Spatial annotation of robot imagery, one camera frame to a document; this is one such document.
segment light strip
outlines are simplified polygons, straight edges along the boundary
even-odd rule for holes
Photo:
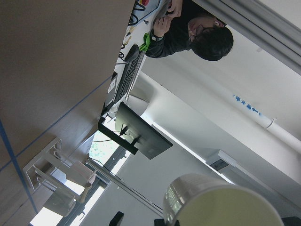
[[[213,169],[211,166],[209,166],[206,163],[206,160],[201,158],[198,154],[196,154],[194,151],[192,151],[190,148],[188,148],[185,144],[183,144],[181,141],[179,141],[177,138],[175,138],[173,135],[171,135],[169,132],[167,132],[164,128],[159,126],[157,123],[153,122],[152,125],[159,129],[162,133],[167,135],[169,138],[171,138],[174,142],[176,142],[178,145],[180,145],[182,148],[184,148],[186,151],[188,151],[190,154],[192,154],[194,157],[196,157],[198,160],[200,160],[202,163],[204,163],[207,167],[209,167],[214,173],[216,173],[218,176],[222,177],[225,181],[234,184],[230,179],[225,177],[225,175],[219,173],[215,169]]]

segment black sleeve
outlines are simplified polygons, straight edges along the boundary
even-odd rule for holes
[[[146,56],[161,58],[190,49],[186,42],[178,42],[170,32],[167,32],[160,41],[150,40],[150,45],[146,51]]]

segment hand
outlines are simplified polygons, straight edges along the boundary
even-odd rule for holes
[[[171,7],[167,11],[173,12],[172,14],[168,14],[168,17],[179,17],[182,11],[182,0],[171,0]]]
[[[171,21],[172,18],[169,18],[168,16],[157,18],[153,27],[154,35],[163,37],[164,34],[169,31]]]

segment computer mouse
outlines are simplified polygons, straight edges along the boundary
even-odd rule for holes
[[[128,52],[126,58],[124,58],[124,61],[127,62],[127,63],[129,63],[132,60],[136,59],[138,57],[138,55],[139,55],[139,52],[140,52],[139,46],[137,44],[134,44],[131,47],[130,51]]]

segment black keyboard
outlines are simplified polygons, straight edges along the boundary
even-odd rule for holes
[[[141,51],[137,58],[135,58],[130,63],[126,64],[114,98],[115,103],[118,102],[127,93],[128,89],[132,84],[133,79],[136,78],[144,55],[145,51]]]

